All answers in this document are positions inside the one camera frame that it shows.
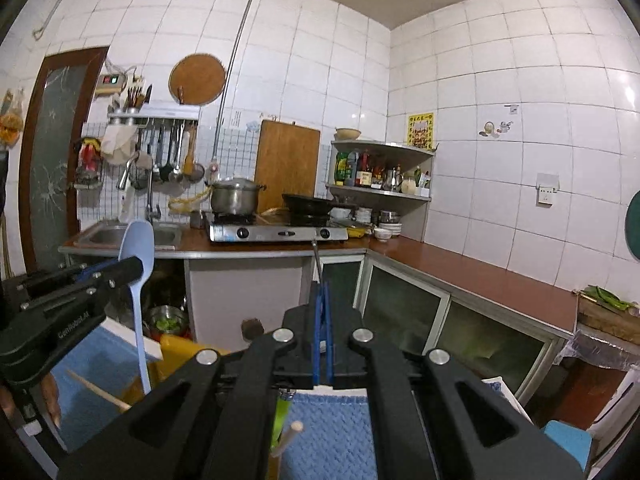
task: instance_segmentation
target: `wooden cutting board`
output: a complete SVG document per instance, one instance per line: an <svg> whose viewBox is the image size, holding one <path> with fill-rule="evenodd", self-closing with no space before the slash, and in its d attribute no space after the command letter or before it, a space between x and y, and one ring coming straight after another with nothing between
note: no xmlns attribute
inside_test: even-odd
<svg viewBox="0 0 640 480"><path fill-rule="evenodd" d="M260 192L258 213L284 207L283 193L314 195L319 147L319 130L262 121L254 180L267 189Z"/></svg>

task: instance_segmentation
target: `stainless steel sink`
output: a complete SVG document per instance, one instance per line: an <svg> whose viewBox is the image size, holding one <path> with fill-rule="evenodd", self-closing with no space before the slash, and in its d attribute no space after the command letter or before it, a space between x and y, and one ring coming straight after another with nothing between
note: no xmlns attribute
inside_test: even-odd
<svg viewBox="0 0 640 480"><path fill-rule="evenodd" d="M126 229L127 225L121 224L117 220L103 220L87 229L87 231L74 242L74 245L85 247L119 247ZM156 249L175 251L180 245L181 238L182 229L179 224L154 224L154 242Z"/></svg>

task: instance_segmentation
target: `brown countertop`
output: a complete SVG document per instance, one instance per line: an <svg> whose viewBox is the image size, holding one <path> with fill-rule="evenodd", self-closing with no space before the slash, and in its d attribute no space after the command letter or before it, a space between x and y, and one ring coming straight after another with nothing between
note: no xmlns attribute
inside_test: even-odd
<svg viewBox="0 0 640 480"><path fill-rule="evenodd" d="M96 254L100 251L97 246L90 249L75 246L76 238L77 236L68 240L61 250L76 254ZM319 249L324 254L362 254L367 250L373 251L565 332L573 333L575 329L577 301L571 292L461 254L402 236L386 243L373 238L322 242ZM104 248L102 252L104 256L118 253L113 248ZM303 253L301 255L307 256L311 254L311 246L304 243L211 244L204 230L185 227L178 250L156 251L159 258L180 259L232 258L234 253L238 257L246 257L247 254L273 257L283 253Z"/></svg>

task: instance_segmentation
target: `stack of plates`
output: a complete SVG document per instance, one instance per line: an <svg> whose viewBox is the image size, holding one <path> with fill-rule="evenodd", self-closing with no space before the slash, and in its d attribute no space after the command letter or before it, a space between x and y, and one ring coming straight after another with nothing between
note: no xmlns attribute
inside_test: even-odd
<svg viewBox="0 0 640 480"><path fill-rule="evenodd" d="M389 231L391 231L391 235L392 236L398 236L400 234L400 231L402 231L402 224L398 223L398 224L380 224L380 227L388 229Z"/></svg>

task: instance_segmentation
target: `door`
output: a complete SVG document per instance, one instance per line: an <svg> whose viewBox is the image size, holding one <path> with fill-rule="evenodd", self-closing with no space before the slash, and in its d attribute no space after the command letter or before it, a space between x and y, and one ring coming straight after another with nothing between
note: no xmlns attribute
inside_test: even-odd
<svg viewBox="0 0 640 480"><path fill-rule="evenodd" d="M364 325L384 335L398 348L416 355L432 348L449 304L449 293L371 263L362 304Z"/></svg>
<svg viewBox="0 0 640 480"><path fill-rule="evenodd" d="M107 47L47 56L31 94L18 173L20 240L27 272L63 262L58 247L79 231L74 179L81 137Z"/></svg>
<svg viewBox="0 0 640 480"><path fill-rule="evenodd" d="M452 300L437 346L480 378L502 376L515 394L545 342Z"/></svg>

